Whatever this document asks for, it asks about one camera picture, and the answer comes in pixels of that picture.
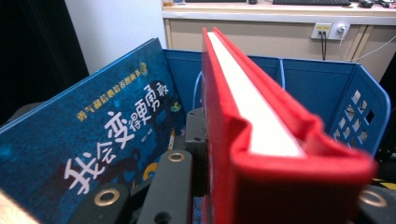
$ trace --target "red book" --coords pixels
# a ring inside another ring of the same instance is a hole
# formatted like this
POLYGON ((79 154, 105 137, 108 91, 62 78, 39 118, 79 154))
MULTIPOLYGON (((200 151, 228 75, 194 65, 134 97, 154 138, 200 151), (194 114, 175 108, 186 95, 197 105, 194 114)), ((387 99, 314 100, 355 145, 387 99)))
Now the red book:
POLYGON ((204 29, 203 74, 204 223, 345 224, 353 217, 376 172, 370 155, 333 141, 318 116, 217 28, 204 29))

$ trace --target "blue book cover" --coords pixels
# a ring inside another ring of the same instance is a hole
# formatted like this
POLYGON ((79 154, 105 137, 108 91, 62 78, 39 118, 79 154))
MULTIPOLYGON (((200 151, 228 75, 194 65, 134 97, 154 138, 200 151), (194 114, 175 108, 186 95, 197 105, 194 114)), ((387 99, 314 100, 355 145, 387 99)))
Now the blue book cover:
POLYGON ((1 129, 0 190, 39 222, 66 223, 93 189, 149 178, 184 126, 151 39, 1 129))

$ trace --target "white wall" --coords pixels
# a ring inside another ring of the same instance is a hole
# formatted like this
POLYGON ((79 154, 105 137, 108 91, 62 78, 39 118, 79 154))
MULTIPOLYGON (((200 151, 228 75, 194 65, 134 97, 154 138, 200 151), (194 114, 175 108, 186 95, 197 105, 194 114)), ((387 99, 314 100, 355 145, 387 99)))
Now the white wall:
POLYGON ((151 38, 166 47, 161 0, 65 0, 90 74, 151 38))

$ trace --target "white book pages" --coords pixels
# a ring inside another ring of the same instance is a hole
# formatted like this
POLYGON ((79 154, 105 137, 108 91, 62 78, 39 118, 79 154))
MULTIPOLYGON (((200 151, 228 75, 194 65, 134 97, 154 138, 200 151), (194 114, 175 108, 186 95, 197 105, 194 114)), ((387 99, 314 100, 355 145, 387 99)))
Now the white book pages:
POLYGON ((208 36, 239 114, 252 125, 249 151, 266 156, 304 158, 305 153, 298 140, 290 133, 231 53, 214 33, 208 32, 208 36))

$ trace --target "keyboard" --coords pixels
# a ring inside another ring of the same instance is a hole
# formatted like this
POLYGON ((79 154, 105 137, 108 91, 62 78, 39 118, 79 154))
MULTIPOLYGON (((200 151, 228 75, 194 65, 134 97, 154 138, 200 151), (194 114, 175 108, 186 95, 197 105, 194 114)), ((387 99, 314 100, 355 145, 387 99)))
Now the keyboard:
POLYGON ((349 6, 349 0, 273 0, 273 5, 349 6))

